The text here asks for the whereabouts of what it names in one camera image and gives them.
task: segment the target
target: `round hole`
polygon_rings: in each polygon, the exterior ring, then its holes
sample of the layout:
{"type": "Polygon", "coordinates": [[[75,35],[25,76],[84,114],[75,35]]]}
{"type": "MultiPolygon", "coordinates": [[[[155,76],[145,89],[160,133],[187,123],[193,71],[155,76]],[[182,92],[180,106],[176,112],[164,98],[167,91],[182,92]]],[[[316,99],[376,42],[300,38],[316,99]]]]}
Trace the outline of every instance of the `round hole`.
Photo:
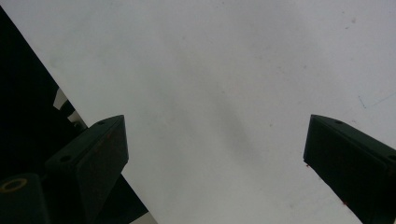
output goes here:
{"type": "Polygon", "coordinates": [[[66,161],[70,161],[70,159],[72,159],[72,158],[69,157],[69,156],[63,156],[63,157],[60,159],[60,161],[61,161],[61,162],[66,162],[66,161]]]}
{"type": "Polygon", "coordinates": [[[10,193],[10,192],[14,192],[18,189],[23,188],[23,186],[25,186],[27,184],[27,179],[25,178],[17,178],[17,179],[13,179],[8,181],[7,183],[4,183],[1,187],[0,187],[0,192],[1,193],[10,193]]]}

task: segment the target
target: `dark structure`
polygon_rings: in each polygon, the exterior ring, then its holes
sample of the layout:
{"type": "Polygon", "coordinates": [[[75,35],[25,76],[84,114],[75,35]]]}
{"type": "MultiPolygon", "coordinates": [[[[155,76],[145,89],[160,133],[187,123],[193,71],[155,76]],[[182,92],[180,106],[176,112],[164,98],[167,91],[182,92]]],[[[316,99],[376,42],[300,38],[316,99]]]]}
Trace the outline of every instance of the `dark structure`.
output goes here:
{"type": "Polygon", "coordinates": [[[0,223],[126,224],[147,208],[120,174],[124,117],[83,133],[53,107],[59,89],[0,8],[0,223]]]}
{"type": "Polygon", "coordinates": [[[336,119],[312,115],[304,161],[364,224],[393,224],[396,151],[336,119]]]}

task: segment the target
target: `circular opening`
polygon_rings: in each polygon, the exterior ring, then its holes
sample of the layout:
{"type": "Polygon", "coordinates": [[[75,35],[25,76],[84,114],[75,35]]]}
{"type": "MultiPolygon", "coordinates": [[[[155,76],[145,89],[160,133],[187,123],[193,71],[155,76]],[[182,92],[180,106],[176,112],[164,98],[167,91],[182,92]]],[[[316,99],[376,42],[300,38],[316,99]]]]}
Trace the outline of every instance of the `circular opening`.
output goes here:
{"type": "Polygon", "coordinates": [[[0,192],[2,193],[10,193],[15,190],[23,188],[27,183],[27,179],[25,178],[18,178],[8,181],[7,183],[3,184],[0,187],[0,192]]]}
{"type": "Polygon", "coordinates": [[[72,159],[72,158],[69,157],[69,156],[63,156],[63,157],[60,159],[60,161],[61,161],[61,162],[66,162],[66,161],[70,161],[70,159],[72,159]]]}

